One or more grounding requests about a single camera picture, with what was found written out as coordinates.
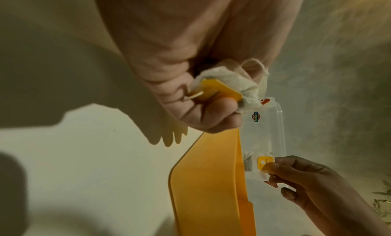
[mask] clear plastic container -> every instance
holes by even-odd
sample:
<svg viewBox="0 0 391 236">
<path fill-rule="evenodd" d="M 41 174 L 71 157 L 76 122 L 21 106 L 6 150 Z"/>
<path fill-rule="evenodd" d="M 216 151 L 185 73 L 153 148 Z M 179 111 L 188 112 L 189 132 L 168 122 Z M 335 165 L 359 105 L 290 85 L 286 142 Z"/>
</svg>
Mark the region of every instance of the clear plastic container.
<svg viewBox="0 0 391 236">
<path fill-rule="evenodd" d="M 280 105 L 274 98 L 266 98 L 258 111 L 246 111 L 240 127 L 245 176 L 248 179 L 268 181 L 269 175 L 261 172 L 264 164 L 275 157 L 286 156 L 285 134 Z"/>
</svg>

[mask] yellow plastic container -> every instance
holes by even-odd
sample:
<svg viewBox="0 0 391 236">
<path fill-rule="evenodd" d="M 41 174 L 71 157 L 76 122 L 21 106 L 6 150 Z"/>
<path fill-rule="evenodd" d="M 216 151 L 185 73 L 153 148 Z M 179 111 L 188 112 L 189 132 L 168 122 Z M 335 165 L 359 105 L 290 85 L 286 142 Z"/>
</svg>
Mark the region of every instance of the yellow plastic container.
<svg viewBox="0 0 391 236">
<path fill-rule="evenodd" d="M 180 236 L 256 236 L 239 130 L 204 133 L 169 177 Z"/>
</svg>

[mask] hand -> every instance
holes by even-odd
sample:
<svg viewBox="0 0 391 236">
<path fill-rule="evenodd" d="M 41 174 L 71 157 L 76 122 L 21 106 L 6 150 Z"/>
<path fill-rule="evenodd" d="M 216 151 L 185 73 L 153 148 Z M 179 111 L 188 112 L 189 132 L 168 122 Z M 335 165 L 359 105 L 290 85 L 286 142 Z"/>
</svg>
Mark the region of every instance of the hand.
<svg viewBox="0 0 391 236">
<path fill-rule="evenodd" d="M 287 200 L 300 206 L 330 236 L 390 236 L 391 231 L 359 193 L 332 169 L 296 156 L 276 158 L 263 171 L 272 184 L 285 183 Z"/>
<path fill-rule="evenodd" d="M 207 106 L 183 101 L 191 71 L 206 58 L 269 66 L 303 0 L 96 0 L 102 18 L 133 72 L 174 118 L 210 133 L 237 128 L 230 98 Z M 250 70 L 258 81 L 261 70 Z"/>
</svg>

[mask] human hand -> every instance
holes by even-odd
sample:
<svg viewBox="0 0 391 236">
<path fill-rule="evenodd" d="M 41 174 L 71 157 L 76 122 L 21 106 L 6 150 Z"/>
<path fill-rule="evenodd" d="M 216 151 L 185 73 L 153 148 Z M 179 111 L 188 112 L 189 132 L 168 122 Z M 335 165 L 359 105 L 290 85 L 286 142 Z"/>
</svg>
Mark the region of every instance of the human hand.
<svg viewBox="0 0 391 236">
<path fill-rule="evenodd" d="M 184 101 L 205 59 L 276 58 L 302 0 L 96 0 L 132 71 L 181 123 L 210 133 L 237 128 L 237 102 Z M 247 69 L 259 82 L 260 69 Z"/>
<path fill-rule="evenodd" d="M 271 184 L 285 183 L 287 200 L 301 207 L 327 236 L 390 236 L 391 231 L 359 193 L 337 172 L 296 157 L 276 158 L 265 165 Z"/>
</svg>

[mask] yellow plastic piece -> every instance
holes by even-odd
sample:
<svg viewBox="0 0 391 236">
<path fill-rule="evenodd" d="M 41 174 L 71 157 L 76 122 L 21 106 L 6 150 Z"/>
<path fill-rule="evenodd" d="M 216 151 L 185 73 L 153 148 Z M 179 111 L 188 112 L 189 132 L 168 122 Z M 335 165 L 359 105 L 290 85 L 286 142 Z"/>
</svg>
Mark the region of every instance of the yellow plastic piece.
<svg viewBox="0 0 391 236">
<path fill-rule="evenodd" d="M 169 178 L 180 236 L 256 236 L 239 130 L 204 133 Z"/>
<path fill-rule="evenodd" d="M 191 91 L 187 96 L 193 96 L 200 91 L 203 91 L 203 94 L 193 99 L 196 103 L 200 104 L 209 101 L 211 98 L 216 100 L 223 97 L 229 97 L 236 101 L 240 101 L 243 97 L 241 93 L 228 87 L 218 79 L 204 79 L 201 82 L 201 86 Z"/>
<path fill-rule="evenodd" d="M 269 163 L 269 162 L 274 162 L 274 158 L 270 156 L 261 156 L 258 157 L 257 159 L 257 164 L 258 164 L 258 169 L 262 170 L 264 166 Z"/>
</svg>

